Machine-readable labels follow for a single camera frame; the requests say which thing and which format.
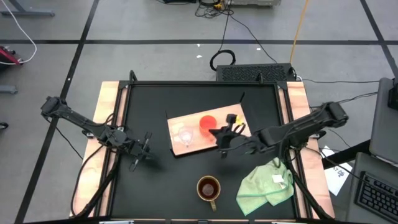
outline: white cable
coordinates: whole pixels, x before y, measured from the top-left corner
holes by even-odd
[[[4,6],[6,7],[6,9],[8,10],[8,12],[11,14],[12,18],[14,18],[15,23],[17,24],[17,26],[19,27],[19,29],[25,34],[25,36],[32,42],[33,46],[35,47],[35,51],[33,52],[32,56],[30,56],[30,58],[26,61],[21,61],[19,63],[26,63],[30,60],[32,60],[32,58],[35,56],[36,51],[37,51],[37,46],[35,44],[35,42],[33,42],[33,40],[25,33],[25,31],[23,30],[23,28],[19,25],[17,19],[15,18],[15,16],[13,15],[13,13],[11,12],[10,8],[8,8],[7,4],[4,2],[4,0],[1,0],[1,2],[4,4]],[[6,62],[0,62],[0,64],[3,65],[16,65],[15,63],[6,63]]]

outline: yellow object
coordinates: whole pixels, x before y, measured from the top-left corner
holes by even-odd
[[[213,7],[214,7],[215,9],[222,10],[222,8],[223,8],[223,1],[220,1],[220,3],[215,4]]]
[[[297,37],[299,36],[299,30],[300,30],[301,25],[302,25],[303,20],[304,20],[304,14],[305,14],[305,10],[307,10],[308,2],[309,2],[309,0],[305,0],[304,9],[303,9],[303,11],[301,13],[301,16],[300,16],[300,22],[298,23],[296,35],[294,36],[292,53],[290,54],[290,63],[292,63],[292,61],[293,61],[293,54],[294,54],[294,48],[296,47],[296,40],[297,40]]]
[[[237,124],[237,125],[242,125],[242,124],[244,124],[243,119],[241,119],[241,118],[239,117],[239,115],[236,116],[236,124]]]
[[[223,7],[223,5],[221,3],[218,3],[217,5],[213,6],[215,9],[221,10],[221,8]]]

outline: keyboard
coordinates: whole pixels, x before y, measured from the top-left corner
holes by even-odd
[[[398,187],[369,172],[361,172],[355,204],[394,223],[398,223]]]

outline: black tabletop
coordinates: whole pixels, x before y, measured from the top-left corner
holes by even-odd
[[[242,155],[229,153],[221,159],[217,151],[206,151],[175,158],[170,151],[167,118],[241,103],[253,132],[259,128],[281,125],[279,96],[275,85],[134,85],[127,111],[126,125],[134,138],[153,133],[151,152],[158,163],[142,161],[134,172],[131,159],[122,156],[114,186],[111,215],[114,218],[176,219],[276,219],[294,218],[295,205],[290,200],[273,207],[269,203],[245,217],[236,202],[241,181],[256,166],[269,162],[276,153]],[[217,212],[197,195],[198,180],[204,175],[216,177],[221,193]]]

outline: mug handle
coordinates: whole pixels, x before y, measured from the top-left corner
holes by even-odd
[[[213,209],[213,212],[217,211],[216,202],[212,200],[210,201],[210,204],[211,204],[211,209]]]

